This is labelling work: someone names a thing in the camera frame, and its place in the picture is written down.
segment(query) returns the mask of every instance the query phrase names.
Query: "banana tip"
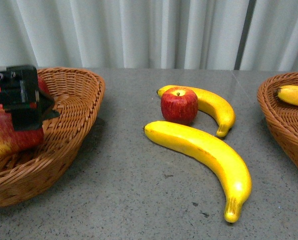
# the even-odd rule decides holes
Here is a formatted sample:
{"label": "banana tip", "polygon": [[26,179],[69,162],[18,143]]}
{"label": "banana tip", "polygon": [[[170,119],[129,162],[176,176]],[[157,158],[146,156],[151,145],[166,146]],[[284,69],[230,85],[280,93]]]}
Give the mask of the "banana tip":
{"label": "banana tip", "polygon": [[274,93],[275,93],[276,95],[278,95],[280,92],[281,92],[281,88],[280,88],[280,87],[278,87],[278,88],[274,91]]}
{"label": "banana tip", "polygon": [[238,201],[235,197],[227,199],[224,210],[224,219],[228,223],[237,222],[241,214],[242,206],[242,202]]}
{"label": "banana tip", "polygon": [[227,134],[228,134],[229,130],[224,130],[224,129],[218,129],[216,132],[216,136],[223,139]]}

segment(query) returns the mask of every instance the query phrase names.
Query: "woven basket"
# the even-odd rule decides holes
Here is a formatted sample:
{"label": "woven basket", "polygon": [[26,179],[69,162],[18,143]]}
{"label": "woven basket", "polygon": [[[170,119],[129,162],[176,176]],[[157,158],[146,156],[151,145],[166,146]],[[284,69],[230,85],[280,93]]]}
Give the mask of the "woven basket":
{"label": "woven basket", "polygon": [[271,134],[298,168],[298,106],[278,99],[276,89],[283,85],[298,85],[298,72],[268,78],[259,86],[257,99]]}
{"label": "woven basket", "polygon": [[76,68],[38,70],[55,98],[60,117],[43,122],[44,143],[0,158],[0,207],[28,200],[50,188],[76,157],[94,124],[105,93],[97,74]]}

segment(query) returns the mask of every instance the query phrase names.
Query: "apple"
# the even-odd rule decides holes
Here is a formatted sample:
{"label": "apple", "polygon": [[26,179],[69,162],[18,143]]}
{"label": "apple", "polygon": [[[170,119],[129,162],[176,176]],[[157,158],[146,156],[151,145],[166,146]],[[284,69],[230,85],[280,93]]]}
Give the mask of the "apple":
{"label": "apple", "polygon": [[38,75],[38,86],[39,88],[44,91],[46,94],[50,94],[47,83],[45,82],[45,80]]}
{"label": "apple", "polygon": [[[49,93],[48,86],[44,79],[38,76],[39,88]],[[5,157],[21,151],[31,149],[44,142],[44,130],[15,131],[11,113],[5,112],[0,104],[0,157]]]}
{"label": "apple", "polygon": [[198,113],[198,97],[184,86],[175,86],[161,96],[161,112],[169,122],[189,125]]}

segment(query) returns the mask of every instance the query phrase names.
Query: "artificial banana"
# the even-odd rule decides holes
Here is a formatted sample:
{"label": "artificial banana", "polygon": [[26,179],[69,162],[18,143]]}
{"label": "artificial banana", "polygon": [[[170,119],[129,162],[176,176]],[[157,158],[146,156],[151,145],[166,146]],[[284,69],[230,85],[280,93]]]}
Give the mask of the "artificial banana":
{"label": "artificial banana", "polygon": [[195,158],[219,178],[226,196],[224,218],[236,222],[252,190],[244,160],[221,139],[196,128],[169,121],[154,121],[144,128],[154,143]]}
{"label": "artificial banana", "polygon": [[298,106],[298,85],[284,85],[277,89],[277,96],[282,101]]}
{"label": "artificial banana", "polygon": [[[176,85],[167,85],[159,90],[157,94],[161,97],[165,91]],[[221,96],[201,88],[186,86],[195,92],[198,97],[198,109],[209,114],[218,124],[216,135],[225,137],[236,121],[236,114],[233,107]]]}

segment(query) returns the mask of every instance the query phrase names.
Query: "gray countertop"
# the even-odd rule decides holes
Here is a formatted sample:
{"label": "gray countertop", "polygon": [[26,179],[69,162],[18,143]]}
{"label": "gray countertop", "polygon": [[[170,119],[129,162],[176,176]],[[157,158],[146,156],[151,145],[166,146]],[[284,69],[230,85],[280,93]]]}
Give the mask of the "gray countertop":
{"label": "gray countertop", "polygon": [[[278,72],[91,70],[106,82],[95,125],[50,189],[0,208],[0,240],[298,240],[298,169],[257,102],[259,85]],[[145,124],[163,119],[156,90],[168,84],[212,91],[235,109],[224,141],[253,183],[236,223],[224,219],[225,194],[209,168],[144,135]],[[212,135],[218,128],[203,112],[193,127]]]}

